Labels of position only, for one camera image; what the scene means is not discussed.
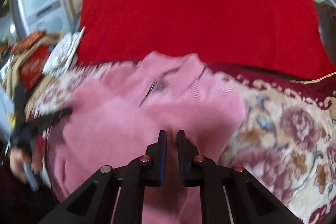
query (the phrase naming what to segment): gold fringe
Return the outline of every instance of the gold fringe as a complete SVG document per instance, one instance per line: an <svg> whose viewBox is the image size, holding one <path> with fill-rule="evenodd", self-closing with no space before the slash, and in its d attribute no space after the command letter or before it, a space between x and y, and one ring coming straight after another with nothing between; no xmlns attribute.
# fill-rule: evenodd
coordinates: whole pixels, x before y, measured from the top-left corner
<svg viewBox="0 0 336 224"><path fill-rule="evenodd" d="M331 76L333 76L333 75L335 75L335 74L336 74L336 72L333 72L333 73L328 74L328 75L326 75L326 76L323 76L323 77L321 77L321 78L319 78L319 79L311 80L311 81L296 81L296 80L290 80L290 82L291 82L291 83L301 83L301 84L305 84L305 85L308 85L308 84L314 84L314 83L318 83L318 82L322 81L322 80L325 79L325 78L329 78L329 77L331 77Z"/></svg>

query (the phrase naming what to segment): hand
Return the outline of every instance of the hand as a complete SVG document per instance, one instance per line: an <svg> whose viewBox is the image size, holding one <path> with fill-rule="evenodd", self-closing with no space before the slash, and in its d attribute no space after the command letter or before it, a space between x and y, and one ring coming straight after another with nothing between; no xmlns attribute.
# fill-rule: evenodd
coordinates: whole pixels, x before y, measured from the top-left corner
<svg viewBox="0 0 336 224"><path fill-rule="evenodd" d="M16 176L23 183L27 183L27 177L23 170L24 163L31 163L31 169L35 174L40 173L43 168L42 154L37 147L35 148L32 157L30 157L22 149L13 147L9 154L9 163L13 175Z"/></svg>

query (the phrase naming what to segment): pink shirt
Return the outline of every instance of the pink shirt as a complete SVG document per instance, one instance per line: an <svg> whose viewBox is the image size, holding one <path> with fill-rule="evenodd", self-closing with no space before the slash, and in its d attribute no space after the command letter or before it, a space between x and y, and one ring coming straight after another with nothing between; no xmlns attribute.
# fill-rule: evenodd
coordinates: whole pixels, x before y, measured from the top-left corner
<svg viewBox="0 0 336 224"><path fill-rule="evenodd" d="M142 223L201 223L199 189L180 181L175 134L184 130L201 154L218 161L243 120L244 103L196 54L152 52L138 66L115 65L84 82L71 106L73 114L52 129L48 141L49 175L60 201L101 166L120 167L144 154L165 129L165 181L146 189Z"/></svg>

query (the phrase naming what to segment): screw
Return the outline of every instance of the screw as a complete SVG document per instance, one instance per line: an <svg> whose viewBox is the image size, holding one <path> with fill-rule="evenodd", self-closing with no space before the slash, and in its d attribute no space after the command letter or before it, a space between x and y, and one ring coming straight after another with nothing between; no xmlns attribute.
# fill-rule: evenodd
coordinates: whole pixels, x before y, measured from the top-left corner
<svg viewBox="0 0 336 224"><path fill-rule="evenodd" d="M197 156L194 157L194 160L195 160L196 162L202 162L202 161L205 160L205 157L202 156L202 155L197 155Z"/></svg>
<svg viewBox="0 0 336 224"><path fill-rule="evenodd" d="M105 166L103 166L102 168L100 168L100 171L101 171L103 174L109 173L109 172L111 171L111 167L108 166L108 165L105 165Z"/></svg>
<svg viewBox="0 0 336 224"><path fill-rule="evenodd" d="M152 158L148 155L142 155L139 157L142 162L149 162Z"/></svg>
<svg viewBox="0 0 336 224"><path fill-rule="evenodd" d="M233 169L237 172L243 172L245 170L244 166L242 166L241 164L236 164Z"/></svg>

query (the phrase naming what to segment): red blanket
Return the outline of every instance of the red blanket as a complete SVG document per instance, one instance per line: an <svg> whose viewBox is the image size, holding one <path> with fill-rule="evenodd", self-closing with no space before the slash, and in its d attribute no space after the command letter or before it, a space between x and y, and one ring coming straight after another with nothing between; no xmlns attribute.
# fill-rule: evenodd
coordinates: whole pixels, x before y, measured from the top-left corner
<svg viewBox="0 0 336 224"><path fill-rule="evenodd" d="M307 79L335 71L312 0L83 0L81 25L84 64L156 50Z"/></svg>

